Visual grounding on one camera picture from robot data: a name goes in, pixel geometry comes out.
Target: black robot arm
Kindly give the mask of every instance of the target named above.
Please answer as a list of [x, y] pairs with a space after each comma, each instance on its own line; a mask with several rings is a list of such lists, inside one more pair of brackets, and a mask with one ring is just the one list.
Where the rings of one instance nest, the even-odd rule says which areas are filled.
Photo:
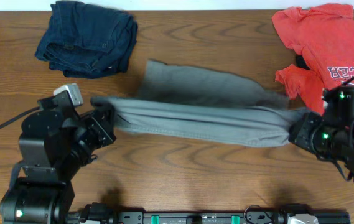
[[[341, 86], [324, 91], [325, 113], [307, 113], [290, 130], [289, 141], [332, 162], [345, 180], [354, 181], [354, 87]], [[338, 164], [349, 170], [345, 175]]]
[[[23, 161], [14, 166], [1, 201], [3, 223], [64, 223], [74, 198], [71, 179], [96, 159], [95, 149], [116, 140], [113, 107], [92, 105], [93, 111], [79, 116], [76, 96], [81, 97], [78, 87], [70, 86], [41, 99], [40, 111], [23, 121], [19, 138]], [[25, 177], [18, 178], [20, 169]]]

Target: wood grain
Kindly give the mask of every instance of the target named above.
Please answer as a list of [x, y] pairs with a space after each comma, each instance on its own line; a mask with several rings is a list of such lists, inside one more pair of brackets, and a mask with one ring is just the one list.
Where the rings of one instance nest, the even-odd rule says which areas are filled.
[[[98, 80], [63, 77], [34, 58], [50, 12], [0, 12], [0, 123], [36, 106], [65, 83], [93, 95], [133, 95], [148, 59], [235, 73], [284, 92], [276, 70], [294, 62], [271, 22], [275, 11], [137, 11], [137, 45], [128, 73]], [[0, 200], [21, 159], [21, 121], [0, 131]], [[328, 163], [292, 145], [254, 149], [116, 130], [115, 144], [73, 179], [73, 209], [87, 203], [146, 210], [243, 210], [258, 204], [308, 203], [341, 208], [354, 223], [354, 184]]]

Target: blue jeans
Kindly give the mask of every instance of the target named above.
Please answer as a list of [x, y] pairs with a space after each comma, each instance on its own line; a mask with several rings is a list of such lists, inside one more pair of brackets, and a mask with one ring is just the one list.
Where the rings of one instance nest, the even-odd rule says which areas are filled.
[[35, 56], [66, 77], [99, 78], [125, 72], [137, 23], [127, 12], [75, 1], [51, 4], [52, 16]]

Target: red shirt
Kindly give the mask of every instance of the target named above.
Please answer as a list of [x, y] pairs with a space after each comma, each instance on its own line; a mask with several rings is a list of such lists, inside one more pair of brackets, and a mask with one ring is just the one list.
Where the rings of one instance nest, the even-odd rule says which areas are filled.
[[275, 13], [272, 21], [283, 44], [302, 55], [310, 68], [290, 65], [276, 72], [276, 81], [285, 85], [290, 98], [300, 94], [308, 108], [322, 114], [322, 89], [354, 76], [353, 6], [291, 7]]

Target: led light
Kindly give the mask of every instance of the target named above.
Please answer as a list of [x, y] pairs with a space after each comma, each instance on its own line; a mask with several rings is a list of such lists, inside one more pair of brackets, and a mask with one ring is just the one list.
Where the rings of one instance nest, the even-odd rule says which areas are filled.
[[23, 216], [23, 212], [20, 210], [16, 210], [16, 217], [22, 217]]

